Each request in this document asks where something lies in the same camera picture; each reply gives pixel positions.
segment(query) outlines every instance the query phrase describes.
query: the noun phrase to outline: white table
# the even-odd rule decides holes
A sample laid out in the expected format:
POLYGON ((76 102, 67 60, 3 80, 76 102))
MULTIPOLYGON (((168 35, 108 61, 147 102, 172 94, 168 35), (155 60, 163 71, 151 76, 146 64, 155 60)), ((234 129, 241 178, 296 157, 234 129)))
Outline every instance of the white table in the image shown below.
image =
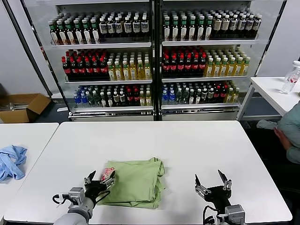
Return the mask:
POLYGON ((294 105, 300 101, 300 82, 297 82, 292 92, 288 95, 280 92, 284 85, 284 77, 251 77, 251 86, 237 116, 240 120, 245 109, 256 90, 261 96, 281 115, 284 116, 294 105))
POLYGON ((246 223, 292 219, 237 121, 64 122, 4 219, 53 223, 69 206, 57 207, 53 195, 82 187, 83 178, 93 170, 98 179, 108 160, 151 157, 162 159, 166 171, 159 209, 96 206, 90 224, 201 224, 208 203, 195 192, 195 173, 204 186, 218 186, 223 184, 218 169, 232 179, 230 202, 242 205, 246 223))
POLYGON ((0 181, 0 220, 58 126, 58 123, 0 124, 0 148, 19 145, 28 149, 26 163, 19 167, 25 177, 0 181))

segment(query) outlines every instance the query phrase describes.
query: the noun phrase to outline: folded green shirt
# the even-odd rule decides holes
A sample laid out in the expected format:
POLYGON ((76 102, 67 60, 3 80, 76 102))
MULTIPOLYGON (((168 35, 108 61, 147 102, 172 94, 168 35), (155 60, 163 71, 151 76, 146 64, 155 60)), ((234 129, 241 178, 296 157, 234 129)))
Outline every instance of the folded green shirt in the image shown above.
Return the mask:
POLYGON ((155 209, 164 189, 161 177, 165 173, 163 162, 157 158, 147 161, 113 162, 106 168, 115 168, 115 184, 110 194, 98 204, 155 209))

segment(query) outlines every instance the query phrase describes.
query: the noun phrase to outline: white wall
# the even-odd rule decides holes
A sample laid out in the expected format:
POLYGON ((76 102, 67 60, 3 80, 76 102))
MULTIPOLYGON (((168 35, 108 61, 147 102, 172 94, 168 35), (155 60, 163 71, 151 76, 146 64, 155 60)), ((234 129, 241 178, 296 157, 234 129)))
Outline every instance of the white wall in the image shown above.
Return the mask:
POLYGON ((41 93, 47 95, 20 42, 10 18, 0 3, 0 83, 8 94, 41 93))
POLYGON ((300 57, 300 1, 287 0, 268 52, 257 76, 285 76, 300 57))

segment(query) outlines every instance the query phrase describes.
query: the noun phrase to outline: cardboard box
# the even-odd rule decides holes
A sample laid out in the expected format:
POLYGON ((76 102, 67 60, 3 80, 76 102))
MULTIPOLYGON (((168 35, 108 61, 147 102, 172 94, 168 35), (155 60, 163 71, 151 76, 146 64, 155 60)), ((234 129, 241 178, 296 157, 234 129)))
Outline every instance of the cardboard box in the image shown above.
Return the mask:
POLYGON ((0 111, 0 123, 33 122, 51 100, 41 94, 7 95, 0 98, 0 105, 8 105, 10 102, 28 104, 28 107, 15 111, 0 111))

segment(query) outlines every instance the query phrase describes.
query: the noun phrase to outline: person's hand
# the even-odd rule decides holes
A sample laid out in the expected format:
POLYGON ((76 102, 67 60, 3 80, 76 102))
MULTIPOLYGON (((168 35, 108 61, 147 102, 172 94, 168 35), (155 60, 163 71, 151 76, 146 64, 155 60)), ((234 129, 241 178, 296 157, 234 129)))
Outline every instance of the person's hand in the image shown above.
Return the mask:
POLYGON ((275 132, 276 136, 280 139, 280 142, 281 142, 282 146, 284 147, 284 149, 286 151, 288 151, 289 148, 292 147, 292 144, 289 141, 289 139, 287 139, 285 134, 281 130, 278 130, 277 128, 274 128, 274 132, 275 132))

